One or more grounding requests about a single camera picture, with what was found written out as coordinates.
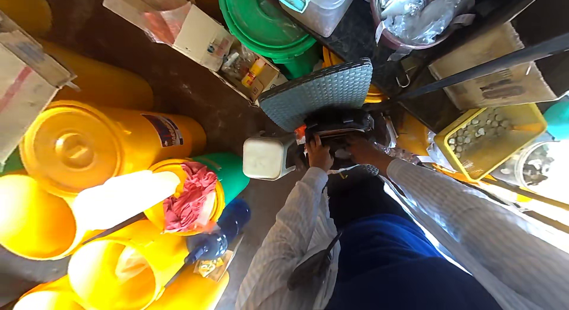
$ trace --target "stacked yellow buckets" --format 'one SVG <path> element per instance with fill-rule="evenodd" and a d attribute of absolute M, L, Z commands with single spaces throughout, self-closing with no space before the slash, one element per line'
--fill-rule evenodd
<path fill-rule="evenodd" d="M 0 0 L 0 9 L 34 37 L 51 27 L 46 0 Z M 23 137 L 25 171 L 0 177 L 0 244 L 39 261 L 73 256 L 66 276 L 30 290 L 15 309 L 213 309 L 228 284 L 227 273 L 214 282 L 189 267 L 164 287 L 188 254 L 182 235 L 199 231 L 163 234 L 161 204 L 146 211 L 148 220 L 87 244 L 104 229 L 85 228 L 73 214 L 79 192 L 117 175 L 173 170 L 184 181 L 179 164 L 190 159 L 171 158 L 200 154 L 203 128 L 189 117 L 150 112 L 152 89 L 138 75 L 38 41 L 77 75 L 76 86 L 61 89 Z M 225 206 L 221 183 L 216 194 L 211 220 Z M 117 265 L 129 254 L 138 270 L 118 276 Z"/>

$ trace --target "dark floor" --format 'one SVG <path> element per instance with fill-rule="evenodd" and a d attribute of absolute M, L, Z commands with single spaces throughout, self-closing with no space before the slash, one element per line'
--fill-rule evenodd
<path fill-rule="evenodd" d="M 187 115 L 203 125 L 207 152 L 242 154 L 243 142 L 249 136 L 260 131 L 269 135 L 283 133 L 259 108 L 251 106 L 206 68 L 164 44 L 150 42 L 143 31 L 104 8 L 102 0 L 48 1 L 53 29 L 47 40 L 145 78 L 154 91 L 157 111 Z M 217 0 L 196 0 L 196 4 L 222 21 Z M 229 287 L 217 309 L 234 308 L 238 287 L 253 255 L 301 176 L 301 172 L 293 172 L 274 182 L 252 180 L 240 195 L 252 209 L 252 220 L 229 268 Z M 0 306 L 40 282 L 63 276 L 67 269 L 67 259 L 35 262 L 0 249 Z"/>

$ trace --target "metal rod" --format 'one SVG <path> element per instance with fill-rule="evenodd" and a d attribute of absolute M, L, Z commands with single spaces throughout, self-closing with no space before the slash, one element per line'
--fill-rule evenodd
<path fill-rule="evenodd" d="M 453 74 L 444 79 L 427 84 L 416 90 L 404 93 L 393 98 L 393 101 L 402 101 L 403 99 L 414 98 L 444 87 L 451 86 L 470 79 L 480 78 L 481 76 L 495 73 L 507 68 L 517 66 L 522 63 L 543 59 L 560 52 L 569 50 L 569 33 L 565 33 L 559 37 L 552 38 L 534 46 L 525 47 L 521 50 L 514 51 L 498 59 L 488 61 L 479 66 L 472 67 L 462 72 Z"/>
<path fill-rule="evenodd" d="M 102 238 L 102 237 L 106 237 L 107 235 L 109 235 L 109 234 L 111 234 L 111 233 L 115 233 L 115 232 L 117 232 L 118 230 L 120 230 L 120 229 L 122 229 L 122 228 L 124 228 L 124 227 L 126 227 L 126 226 L 128 226 L 128 225 L 131 225 L 131 224 L 133 224 L 133 223 L 136 222 L 136 221 L 139 221 L 139 220 L 142 220 L 142 219 L 145 219 L 145 218 L 146 218 L 146 215 L 144 214 L 144 212 L 140 212 L 139 214 L 135 215 L 134 217 L 128 218 L 128 219 L 124 220 L 123 222 L 117 224 L 116 226 L 114 226 L 114 227 L 112 227 L 112 228 L 110 228 L 110 229 L 107 229 L 107 230 L 103 231 L 102 233 L 99 233 L 99 234 L 95 235 L 94 237 L 89 238 L 89 239 L 83 241 L 82 245 L 86 245 L 87 243 L 89 243 L 89 242 L 91 242 L 91 241 L 93 241 L 93 240 L 96 240 L 96 239 L 99 239 L 99 238 Z"/>
<path fill-rule="evenodd" d="M 501 188 L 510 190 L 510 191 L 515 192 L 517 194 L 521 194 L 522 196 L 526 196 L 528 198 L 535 199 L 535 200 L 544 202 L 546 204 L 551 204 L 552 206 L 556 206 L 556 207 L 559 207 L 559 208 L 564 209 L 564 210 L 569 210 L 569 204 L 565 204 L 561 201 L 557 201 L 557 200 L 553 200 L 553 199 L 550 199 L 550 198 L 547 198 L 544 196 L 540 196 L 539 194 L 534 193 L 534 192 L 530 192 L 527 190 L 520 189 L 520 187 L 509 184 L 505 181 L 492 180 L 490 178 L 483 178 L 482 181 L 485 183 L 489 183 L 491 185 L 499 186 Z"/>

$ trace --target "cardboard box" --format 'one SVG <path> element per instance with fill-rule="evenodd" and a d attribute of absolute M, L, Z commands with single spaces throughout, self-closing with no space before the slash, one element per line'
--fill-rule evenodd
<path fill-rule="evenodd" d="M 232 47 L 232 49 L 240 50 L 241 43 L 236 41 Z M 255 77 L 253 80 L 251 88 L 245 87 L 241 81 L 232 78 L 223 71 L 211 71 L 217 78 L 219 78 L 223 83 L 227 84 L 231 89 L 237 92 L 240 96 L 244 97 L 247 101 L 249 101 L 252 105 L 258 106 L 257 98 L 259 95 L 270 88 L 274 88 L 279 84 L 287 82 L 287 78 L 281 73 L 279 68 L 275 67 L 269 60 L 264 58 L 261 55 L 255 53 L 255 55 L 265 61 L 266 65 L 263 67 L 263 70 Z"/>
<path fill-rule="evenodd" d="M 523 43 L 511 23 L 488 31 L 429 66 L 440 80 L 522 49 Z M 460 110 L 557 100 L 535 62 L 464 81 L 445 88 Z"/>
<path fill-rule="evenodd" d="M 170 46 L 186 57 L 208 68 L 217 78 L 230 86 L 240 96 L 252 104 L 261 93 L 287 81 L 285 76 L 269 60 L 255 78 L 251 89 L 240 81 L 220 71 L 224 57 L 231 49 L 240 49 L 241 43 L 225 30 L 223 25 L 205 14 L 196 5 L 185 0 L 104 0 L 103 6 L 122 16 L 148 34 L 148 21 L 145 13 L 164 15 L 184 15 L 179 33 L 175 34 Z"/>
<path fill-rule="evenodd" d="M 168 44 L 213 71 L 219 70 L 234 40 L 223 25 L 185 0 L 104 0 L 103 6 L 155 42 Z"/>
<path fill-rule="evenodd" d="M 75 78 L 0 12 L 0 169 L 38 114 Z"/>

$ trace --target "metal hook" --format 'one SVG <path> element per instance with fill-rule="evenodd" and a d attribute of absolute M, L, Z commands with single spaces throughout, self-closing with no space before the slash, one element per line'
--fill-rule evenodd
<path fill-rule="evenodd" d="M 405 73 L 405 76 L 407 77 L 407 84 L 405 85 L 401 84 L 398 76 L 395 77 L 395 80 L 397 80 L 397 84 L 399 85 L 399 87 L 407 88 L 409 87 L 409 84 L 411 84 L 411 79 L 409 78 L 409 74 Z"/>

